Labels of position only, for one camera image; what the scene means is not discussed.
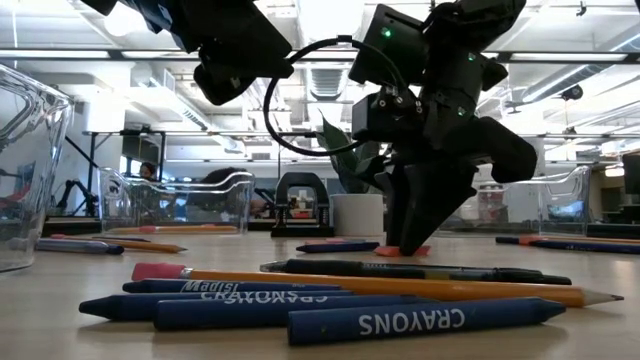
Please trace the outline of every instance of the green led light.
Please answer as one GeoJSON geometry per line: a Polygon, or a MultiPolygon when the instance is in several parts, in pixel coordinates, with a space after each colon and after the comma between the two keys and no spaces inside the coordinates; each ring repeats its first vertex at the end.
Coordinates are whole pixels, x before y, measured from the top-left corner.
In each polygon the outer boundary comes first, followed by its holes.
{"type": "Polygon", "coordinates": [[[390,38],[391,37],[391,30],[387,29],[387,28],[382,28],[382,36],[386,37],[386,38],[390,38]]]}

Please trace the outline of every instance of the white flower pot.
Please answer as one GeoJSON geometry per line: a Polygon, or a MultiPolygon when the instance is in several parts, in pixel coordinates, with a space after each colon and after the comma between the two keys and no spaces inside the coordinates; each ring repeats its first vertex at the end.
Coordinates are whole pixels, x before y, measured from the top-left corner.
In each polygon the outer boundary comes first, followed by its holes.
{"type": "Polygon", "coordinates": [[[384,204],[379,194],[331,195],[333,227],[337,237],[384,235],[384,204]]]}

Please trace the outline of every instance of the desk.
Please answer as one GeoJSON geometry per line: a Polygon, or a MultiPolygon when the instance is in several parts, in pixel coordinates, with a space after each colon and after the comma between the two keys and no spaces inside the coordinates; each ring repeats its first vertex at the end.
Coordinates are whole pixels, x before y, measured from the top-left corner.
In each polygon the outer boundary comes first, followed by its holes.
{"type": "Polygon", "coordinates": [[[290,348],[285,329],[155,333],[147,323],[105,323],[78,312],[83,300],[121,291],[136,262],[196,268],[256,270],[300,255],[308,259],[390,261],[369,254],[301,255],[298,240],[157,236],[189,248],[183,254],[127,252],[121,257],[40,253],[21,273],[0,278],[0,358],[3,360],[215,359],[637,359],[640,343],[640,261],[629,255],[571,253],[496,246],[492,238],[431,239],[431,255],[403,262],[528,267],[569,276],[577,285],[626,296],[623,302],[570,309],[545,326],[330,346],[290,348]]]}

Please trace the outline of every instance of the transparent container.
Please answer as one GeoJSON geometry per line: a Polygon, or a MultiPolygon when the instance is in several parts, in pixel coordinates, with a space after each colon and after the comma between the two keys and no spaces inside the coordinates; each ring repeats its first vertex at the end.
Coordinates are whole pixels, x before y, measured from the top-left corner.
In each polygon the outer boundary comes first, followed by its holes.
{"type": "Polygon", "coordinates": [[[33,263],[72,116],[69,97],[0,65],[0,271],[33,263]]]}
{"type": "Polygon", "coordinates": [[[475,182],[478,194],[460,206],[436,235],[585,235],[590,175],[590,168],[581,166],[512,184],[475,182]]]}
{"type": "Polygon", "coordinates": [[[103,232],[149,226],[171,233],[243,234],[248,229],[255,183],[251,173],[235,172],[218,184],[157,183],[101,168],[98,181],[103,232]]]}

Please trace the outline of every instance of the potted plant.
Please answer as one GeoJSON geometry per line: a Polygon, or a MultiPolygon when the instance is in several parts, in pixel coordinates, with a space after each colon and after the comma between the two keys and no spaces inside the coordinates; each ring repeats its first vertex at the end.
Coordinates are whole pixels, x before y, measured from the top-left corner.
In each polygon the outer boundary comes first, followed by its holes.
{"type": "MultiPolygon", "coordinates": [[[[330,150],[351,143],[341,129],[322,117],[322,133],[317,133],[318,144],[330,150]]],[[[331,213],[336,236],[383,236],[384,204],[381,191],[360,180],[358,165],[380,154],[380,143],[367,142],[353,151],[331,156],[331,165],[338,174],[346,194],[331,195],[331,213]]]]}

